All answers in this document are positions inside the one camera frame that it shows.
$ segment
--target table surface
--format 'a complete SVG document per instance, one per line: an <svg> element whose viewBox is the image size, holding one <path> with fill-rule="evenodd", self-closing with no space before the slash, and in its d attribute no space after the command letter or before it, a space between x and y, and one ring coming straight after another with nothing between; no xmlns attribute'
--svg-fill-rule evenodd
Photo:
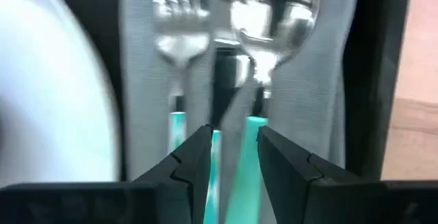
<svg viewBox="0 0 438 224"><path fill-rule="evenodd" d="M438 3L411 0L383 179L438 179Z"/></svg>

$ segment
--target white plate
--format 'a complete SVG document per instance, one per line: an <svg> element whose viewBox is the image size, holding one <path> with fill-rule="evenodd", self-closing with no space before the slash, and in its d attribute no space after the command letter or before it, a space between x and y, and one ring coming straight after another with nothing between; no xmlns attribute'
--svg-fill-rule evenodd
<svg viewBox="0 0 438 224"><path fill-rule="evenodd" d="M0 0L0 186L118 179L101 59L63 0Z"/></svg>

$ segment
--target metal utensil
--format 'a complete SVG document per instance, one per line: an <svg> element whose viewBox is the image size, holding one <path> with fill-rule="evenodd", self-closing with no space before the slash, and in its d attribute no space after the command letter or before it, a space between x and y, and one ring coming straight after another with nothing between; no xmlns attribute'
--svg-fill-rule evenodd
<svg viewBox="0 0 438 224"><path fill-rule="evenodd" d="M175 100L175 97L183 96L184 75L190 61L208 48L208 1L153 0L153 9L157 50L177 68L177 81L170 94L171 99ZM176 111L170 113L169 151L173 151L185 140L185 112L183 109Z"/></svg>
<svg viewBox="0 0 438 224"><path fill-rule="evenodd" d="M271 93L273 70L298 53L315 25L320 0L235 0L231 24L255 65L262 97ZM225 223L256 223L261 199L257 133L268 119L248 116Z"/></svg>

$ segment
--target gray napkin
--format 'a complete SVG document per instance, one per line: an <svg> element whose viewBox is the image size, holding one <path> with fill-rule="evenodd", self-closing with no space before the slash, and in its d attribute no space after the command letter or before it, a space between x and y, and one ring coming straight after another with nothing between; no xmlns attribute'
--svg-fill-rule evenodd
<svg viewBox="0 0 438 224"><path fill-rule="evenodd" d="M272 79L269 126L340 166L345 163L342 54L355 3L321 0L309 41L294 60L274 72ZM154 48L152 0L121 0L121 8L128 169L129 179L134 179L166 155L170 111L167 99L175 72ZM213 52L211 47L188 71L188 134L208 122ZM224 220L255 87L249 79L223 120L219 223ZM263 192L260 223L275 223L264 187Z"/></svg>

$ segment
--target teal handle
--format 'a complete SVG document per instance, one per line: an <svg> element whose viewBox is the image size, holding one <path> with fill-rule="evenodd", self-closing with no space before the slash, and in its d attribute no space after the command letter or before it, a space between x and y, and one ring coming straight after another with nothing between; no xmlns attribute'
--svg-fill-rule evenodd
<svg viewBox="0 0 438 224"><path fill-rule="evenodd" d="M185 112L171 112L169 117L168 153L185 141Z"/></svg>
<svg viewBox="0 0 438 224"><path fill-rule="evenodd" d="M211 166L205 204L204 224L217 224L219 220L220 146L222 133L213 131L211 138Z"/></svg>
<svg viewBox="0 0 438 224"><path fill-rule="evenodd" d="M226 224L256 224L259 219L261 199L261 171L257 152L257 134L268 119L249 116L246 118L244 139L231 198L225 216Z"/></svg>

